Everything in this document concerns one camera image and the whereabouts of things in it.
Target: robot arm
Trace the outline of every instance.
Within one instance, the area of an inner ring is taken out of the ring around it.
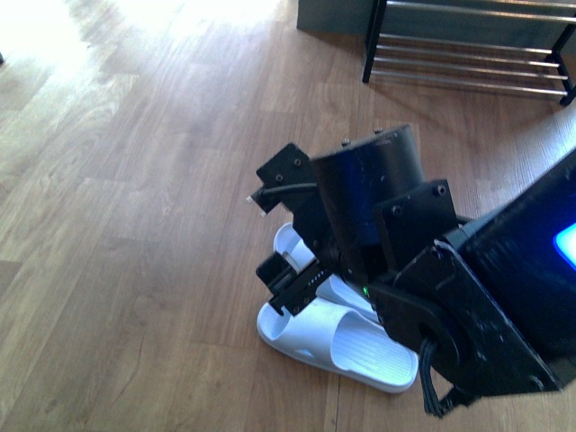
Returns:
[[[409,126],[310,160],[289,144],[257,170],[252,199],[282,203],[316,260],[257,270],[281,313],[339,275],[389,336],[420,354],[425,409],[557,391],[576,377],[576,151],[516,200],[458,217],[446,180],[424,178]],[[429,369],[454,388],[438,400]]]

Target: metal rack bar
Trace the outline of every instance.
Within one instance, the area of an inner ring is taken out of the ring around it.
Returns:
[[[546,54],[546,55],[552,54],[552,52],[553,52],[551,49],[508,47],[508,46],[502,46],[502,45],[490,45],[490,44],[485,44],[485,43],[459,42],[459,41],[450,41],[450,40],[433,39],[433,38],[417,38],[414,36],[400,36],[398,34],[388,34],[388,33],[380,33],[380,37],[386,38],[386,39],[395,39],[398,41],[429,42],[429,43],[452,45],[452,46],[456,46],[456,47],[479,48],[479,49],[486,49],[486,50],[517,51],[517,52],[526,52],[526,53],[533,53],[533,54]]]
[[[388,50],[388,51],[398,51],[407,52],[412,54],[423,54],[430,56],[440,56],[440,57],[450,57],[453,59],[468,59],[468,60],[479,60],[479,61],[491,61],[495,63],[507,63],[510,65],[522,65],[522,66],[538,66],[541,68],[558,68],[559,63],[552,63],[549,61],[534,61],[534,60],[523,60],[517,58],[499,58],[499,57],[488,57],[476,54],[463,54],[459,52],[443,51],[440,49],[424,49],[424,48],[412,48],[412,47],[395,47],[392,45],[376,45],[378,50]]]
[[[440,69],[450,69],[458,70],[461,72],[475,72],[479,74],[488,75],[506,75],[510,77],[525,77],[525,78],[542,78],[542,79],[552,79],[552,80],[567,80],[568,77],[564,75],[548,75],[548,74],[538,74],[533,72],[520,72],[514,70],[504,70],[504,69],[492,69],[486,67],[470,67],[455,65],[452,63],[439,63],[435,61],[425,61],[425,60],[410,60],[404,58],[374,58],[374,61],[380,63],[390,63],[395,65],[406,65],[406,66],[417,66],[423,68],[440,68]]]
[[[420,11],[443,12],[446,14],[494,16],[498,18],[517,18],[522,20],[538,20],[552,23],[567,23],[567,24],[576,23],[576,18],[570,16],[541,15],[538,13],[518,13],[518,12],[505,12],[505,11],[487,11],[484,9],[475,9],[472,7],[448,6],[443,4],[412,3],[396,0],[391,0],[387,3],[388,6],[390,7],[394,6],[409,9],[417,9]]]
[[[474,2],[475,4],[463,4],[466,2]],[[482,4],[486,4],[485,9],[481,8]],[[490,5],[517,6],[517,8],[524,6],[533,9],[531,11],[525,9],[524,12],[517,9],[517,12],[510,12],[510,10],[513,9],[501,10],[502,8],[499,7],[490,9]],[[566,25],[552,49],[520,48],[497,44],[489,45],[400,36],[388,34],[383,31],[383,11],[386,10],[387,6],[445,14],[470,14],[496,18],[538,20],[548,23],[565,23]],[[543,10],[542,13],[534,13],[533,11],[536,7],[543,7],[546,8],[546,10]],[[562,97],[560,104],[566,106],[573,99],[576,99],[576,87],[572,83],[561,51],[566,42],[574,32],[576,32],[576,13],[573,16],[560,16],[559,14],[546,15],[545,13],[549,13],[551,9],[555,9],[561,14],[561,9],[569,11],[575,8],[576,4],[546,3],[536,0],[463,0],[459,5],[448,5],[438,2],[427,4],[425,0],[374,0],[374,14],[370,23],[371,31],[366,37],[368,55],[366,57],[366,63],[364,64],[363,82],[367,83],[370,75],[375,74],[386,77],[419,79],[422,81],[483,89],[510,90],[540,95],[559,95]],[[460,47],[462,49],[460,49],[460,52],[454,52],[451,50],[453,47]],[[395,55],[398,53],[409,54],[411,57],[407,58],[406,56]],[[425,73],[420,71],[410,73],[409,71],[382,70],[382,68],[381,70],[372,71],[373,65],[376,63],[381,65],[428,68],[432,70],[425,71]],[[557,75],[553,75],[552,71],[548,72],[542,68],[556,69]],[[471,80],[466,76],[455,77],[451,76],[452,74],[443,75],[442,70],[459,71],[464,74],[470,72],[477,73],[479,74],[479,79]],[[542,79],[547,80],[550,88],[540,88],[540,85],[534,85],[535,81],[525,81],[525,84],[520,85],[508,85],[504,82],[493,83],[490,81],[490,77]],[[552,85],[553,83],[561,83],[563,90],[558,90],[557,86]]]
[[[546,9],[576,9],[576,4],[547,3],[543,1],[538,2],[533,0],[467,0],[467,1],[473,1],[476,3],[493,3],[497,5],[545,7]]]
[[[566,96],[568,92],[563,90],[550,90],[547,88],[534,88],[534,87],[522,87],[517,85],[500,85],[500,84],[492,84],[492,83],[481,83],[476,81],[468,81],[464,79],[452,79],[452,78],[443,78],[440,76],[428,76],[428,75],[418,75],[418,74],[406,74],[403,72],[391,72],[391,71],[381,71],[381,70],[374,70],[372,72],[374,75],[381,75],[386,77],[397,77],[397,78],[409,78],[409,79],[417,79],[417,80],[424,80],[424,81],[432,81],[436,83],[442,84],[458,84],[459,86],[471,86],[471,87],[478,87],[478,88],[487,88],[492,90],[511,90],[516,92],[527,92],[527,93],[537,93],[541,95],[559,95],[559,96]]]

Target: black cylinder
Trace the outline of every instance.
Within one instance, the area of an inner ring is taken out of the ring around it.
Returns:
[[[310,162],[345,267],[340,275],[367,284],[386,270],[374,205],[425,181],[410,126],[385,130]]]

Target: rack leg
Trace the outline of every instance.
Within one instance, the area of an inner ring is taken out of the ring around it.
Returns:
[[[376,46],[378,45],[378,38],[384,22],[384,13],[386,12],[387,0],[374,0],[373,19],[368,25],[368,33],[366,34],[366,62],[364,63],[364,75],[362,82],[367,83],[370,81],[372,74],[372,66],[374,65],[374,56],[376,55]]]

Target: slipper strap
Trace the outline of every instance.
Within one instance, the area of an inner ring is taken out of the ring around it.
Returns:
[[[308,351],[317,362],[335,366],[332,342],[340,321],[355,310],[324,299],[315,299],[299,315],[291,317],[274,345],[285,352]]]

